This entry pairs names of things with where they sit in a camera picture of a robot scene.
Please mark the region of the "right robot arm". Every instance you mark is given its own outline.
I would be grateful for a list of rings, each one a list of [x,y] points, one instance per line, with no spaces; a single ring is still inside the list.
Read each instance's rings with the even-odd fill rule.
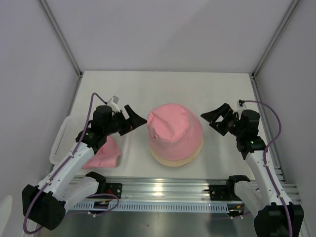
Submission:
[[[304,211],[286,193],[267,157],[270,144],[259,136],[260,114],[239,100],[236,111],[224,103],[201,117],[222,136],[230,133],[236,137],[237,149],[255,177],[258,188],[254,188],[245,175],[230,176],[226,180],[225,194],[230,199],[239,198],[246,205],[254,218],[256,235],[297,237]]]

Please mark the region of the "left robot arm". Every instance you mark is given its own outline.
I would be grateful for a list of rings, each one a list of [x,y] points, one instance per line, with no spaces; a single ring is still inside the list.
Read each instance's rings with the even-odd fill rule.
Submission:
[[[75,189],[68,184],[83,165],[93,158],[106,144],[110,135],[123,136],[146,124],[146,119],[125,105],[128,118],[122,111],[114,111],[108,105],[98,106],[89,112],[89,119],[68,152],[67,156],[37,185],[28,184],[22,191],[22,207],[25,221],[32,220],[48,230],[56,229],[66,213],[87,197],[107,196],[106,178],[90,172]]]

